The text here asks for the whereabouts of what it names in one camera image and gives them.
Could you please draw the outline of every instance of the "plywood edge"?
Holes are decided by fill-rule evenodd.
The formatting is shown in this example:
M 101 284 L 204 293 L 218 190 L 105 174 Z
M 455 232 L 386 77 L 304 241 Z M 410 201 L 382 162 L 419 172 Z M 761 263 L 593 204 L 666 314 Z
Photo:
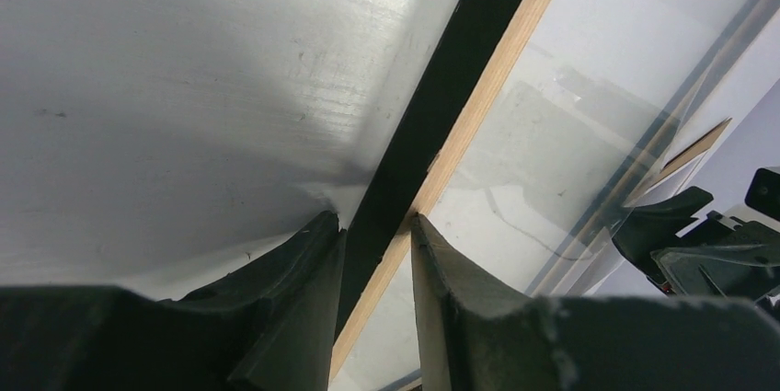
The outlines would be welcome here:
M 377 266 L 360 300 L 352 310 L 345 327 L 333 347 L 330 379 L 336 376 L 346 361 L 352 346 L 360 336 L 369 316 L 376 307 L 387 285 L 393 279 L 409 250 L 407 220 L 414 213 L 428 214 L 441 197 L 455 167 L 488 114 L 493 101 L 504 85 L 520 52 L 531 38 L 551 0 L 522 0 L 510 24 L 490 57 L 474 91 L 464 105 L 438 158 L 430 166 L 428 176 L 412 202 L 407 219 L 390 242 L 382 262 Z
M 709 150 L 709 148 L 712 147 L 712 144 L 714 144 L 715 141 L 720 138 L 720 134 L 726 130 L 730 122 L 731 118 L 721 121 L 715 127 L 710 129 L 709 132 L 702 135 L 701 138 L 696 140 L 693 144 L 689 145 L 677 156 L 672 158 L 668 163 L 666 163 L 660 173 L 653 179 L 650 187 L 654 187 L 666 177 L 691 162 L 692 159 Z

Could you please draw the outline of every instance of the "black mechanical part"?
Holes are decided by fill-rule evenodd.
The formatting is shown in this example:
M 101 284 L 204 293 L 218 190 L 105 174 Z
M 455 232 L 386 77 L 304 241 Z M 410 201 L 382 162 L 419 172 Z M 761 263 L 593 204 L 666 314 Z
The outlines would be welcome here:
M 180 301 L 0 289 L 3 390 L 326 390 L 344 259 L 335 213 Z
M 759 168 L 745 195 L 745 204 L 780 221 L 780 167 Z
M 623 257 L 642 270 L 654 282 L 661 273 L 650 253 L 665 247 L 685 247 L 676 233 L 692 224 L 696 212 L 712 202 L 712 195 L 689 187 L 657 204 L 618 209 L 615 217 L 625 220 L 613 227 L 613 242 Z
M 530 299 L 414 219 L 429 390 L 775 389 L 780 327 L 722 298 Z
M 652 258 L 677 294 L 758 301 L 780 284 L 780 234 L 755 221 L 712 245 L 664 248 Z
M 746 200 L 771 198 L 771 190 L 780 191 L 776 178 L 776 173 L 759 169 Z M 710 212 L 693 230 L 677 236 L 711 200 L 706 191 L 691 187 L 664 202 L 635 208 L 614 233 L 615 247 L 664 293 L 744 297 L 763 303 L 774 316 L 764 299 L 780 285 L 780 234 L 759 222 Z M 764 199 L 754 203 L 767 214 L 773 213 L 769 204 Z

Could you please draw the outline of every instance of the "glass panel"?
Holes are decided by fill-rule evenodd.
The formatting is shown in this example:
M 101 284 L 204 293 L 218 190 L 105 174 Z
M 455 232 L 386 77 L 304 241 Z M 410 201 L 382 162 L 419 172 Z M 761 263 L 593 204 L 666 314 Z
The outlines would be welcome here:
M 615 207 L 658 172 L 682 121 L 776 9 L 553 0 L 431 220 L 509 285 L 549 293 L 610 242 Z

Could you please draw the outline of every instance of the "wood grain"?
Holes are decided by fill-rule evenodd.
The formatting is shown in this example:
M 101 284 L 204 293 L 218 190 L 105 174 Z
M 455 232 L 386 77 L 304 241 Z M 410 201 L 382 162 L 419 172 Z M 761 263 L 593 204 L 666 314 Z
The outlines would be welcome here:
M 407 219 L 390 242 L 382 262 L 374 271 L 360 301 L 338 336 L 333 347 L 330 367 L 331 380 L 346 360 L 369 316 L 409 250 L 408 218 L 414 213 L 430 213 L 436 201 L 441 197 L 466 148 L 474 138 L 482 120 L 488 114 L 488 110 L 503 87 L 511 68 L 517 62 L 528 39 L 531 38 L 550 1 L 522 0 L 518 6 L 471 97 L 466 102 L 437 158 L 431 164 L 428 176 L 412 202 Z

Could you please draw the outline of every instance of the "white painted wood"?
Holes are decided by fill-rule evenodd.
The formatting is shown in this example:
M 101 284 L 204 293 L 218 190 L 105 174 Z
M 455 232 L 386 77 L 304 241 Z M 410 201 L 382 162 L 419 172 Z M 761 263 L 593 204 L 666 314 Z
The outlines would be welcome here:
M 0 0 L 0 283 L 176 295 L 348 224 L 456 1 Z
M 700 156 L 697 156 L 687 165 L 680 167 L 676 172 L 666 177 L 656 186 L 653 186 L 653 188 L 640 197 L 634 205 L 648 205 L 666 201 L 679 193 L 684 188 L 685 181 L 695 173 L 704 155 L 705 154 L 701 154 Z M 609 239 L 609 237 L 601 236 L 601 239 L 606 240 Z M 566 276 L 550 293 L 557 295 L 593 293 L 593 287 L 601 285 L 606 278 L 612 276 L 617 270 L 625 272 L 626 269 L 620 269 L 622 265 L 625 265 L 625 259 L 617 251 L 617 248 L 611 245 L 604 246 L 601 251 L 593 255 L 591 259 L 581 259 L 575 262 Z M 631 285 L 631 288 L 626 288 L 623 295 L 645 293 L 648 290 L 648 288 L 640 282 L 637 282 L 635 275 L 626 274 L 626 279 L 628 280 L 628 284 Z M 605 288 L 605 291 L 614 293 L 614 288 L 612 288 L 611 285 L 608 285 Z
M 433 223 L 525 291 L 746 1 L 553 0 Z
M 755 172 L 760 167 L 780 164 L 780 81 L 751 111 L 733 134 L 712 154 L 706 165 L 688 184 L 709 191 L 715 198 L 707 209 L 725 213 L 735 204 L 742 205 Z M 739 215 L 757 213 L 735 211 Z M 769 218 L 758 217 L 766 223 Z M 780 230 L 780 224 L 772 223 Z

